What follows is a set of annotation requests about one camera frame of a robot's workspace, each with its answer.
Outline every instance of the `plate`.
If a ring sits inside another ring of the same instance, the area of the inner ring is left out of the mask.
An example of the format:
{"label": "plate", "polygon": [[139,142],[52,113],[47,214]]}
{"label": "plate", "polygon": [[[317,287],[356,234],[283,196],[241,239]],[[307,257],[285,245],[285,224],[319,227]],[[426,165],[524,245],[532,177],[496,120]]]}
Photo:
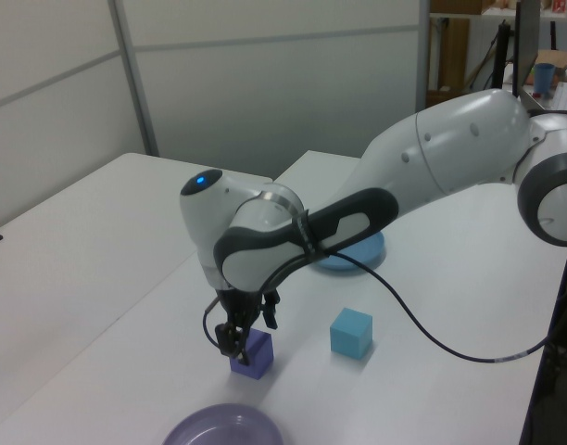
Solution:
{"label": "plate", "polygon": [[256,408],[236,403],[209,406],[191,414],[164,445],[284,445],[272,420]]}
{"label": "plate", "polygon": [[[340,253],[347,255],[366,265],[372,265],[380,261],[384,256],[384,236],[378,232],[358,243],[339,250]],[[315,262],[315,265],[332,271],[352,271],[358,266],[334,256]]]}

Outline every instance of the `wall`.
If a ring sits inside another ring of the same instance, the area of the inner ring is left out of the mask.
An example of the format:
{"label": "wall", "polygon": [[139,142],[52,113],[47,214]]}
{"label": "wall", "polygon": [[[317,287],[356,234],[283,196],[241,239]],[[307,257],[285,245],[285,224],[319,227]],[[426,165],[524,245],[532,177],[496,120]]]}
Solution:
{"label": "wall", "polygon": [[361,156],[415,111],[420,3],[123,0],[159,155],[270,177]]}
{"label": "wall", "polygon": [[106,0],[0,0],[0,226],[144,152]]}

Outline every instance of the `light blue cube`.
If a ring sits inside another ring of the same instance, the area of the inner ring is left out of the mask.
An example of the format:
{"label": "light blue cube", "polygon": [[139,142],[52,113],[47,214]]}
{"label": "light blue cube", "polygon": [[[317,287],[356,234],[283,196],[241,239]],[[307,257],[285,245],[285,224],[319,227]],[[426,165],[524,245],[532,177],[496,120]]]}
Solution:
{"label": "light blue cube", "polygon": [[372,316],[344,308],[331,324],[331,350],[360,360],[372,344]]}

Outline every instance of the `shelf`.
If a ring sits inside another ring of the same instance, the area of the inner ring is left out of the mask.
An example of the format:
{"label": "shelf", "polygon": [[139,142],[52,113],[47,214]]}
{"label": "shelf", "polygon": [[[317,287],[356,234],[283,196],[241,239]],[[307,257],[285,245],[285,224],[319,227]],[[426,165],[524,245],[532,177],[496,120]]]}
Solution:
{"label": "shelf", "polygon": [[[490,7],[486,12],[480,15],[473,14],[444,14],[440,12],[430,13],[430,17],[434,19],[484,19],[484,18],[511,18],[514,19],[516,11],[514,9],[500,9],[499,7]],[[560,21],[567,22],[567,16],[560,12],[551,12],[550,10],[541,11],[541,20],[544,21]]]}

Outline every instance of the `purple cube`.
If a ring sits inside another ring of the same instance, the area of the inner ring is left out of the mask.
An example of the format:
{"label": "purple cube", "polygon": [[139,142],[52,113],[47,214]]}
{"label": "purple cube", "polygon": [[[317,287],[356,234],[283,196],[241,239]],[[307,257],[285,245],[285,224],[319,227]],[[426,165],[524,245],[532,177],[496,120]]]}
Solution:
{"label": "purple cube", "polygon": [[230,359],[230,370],[259,380],[273,363],[271,334],[251,328],[246,339],[246,355],[250,361],[248,366],[244,366],[236,359]]}

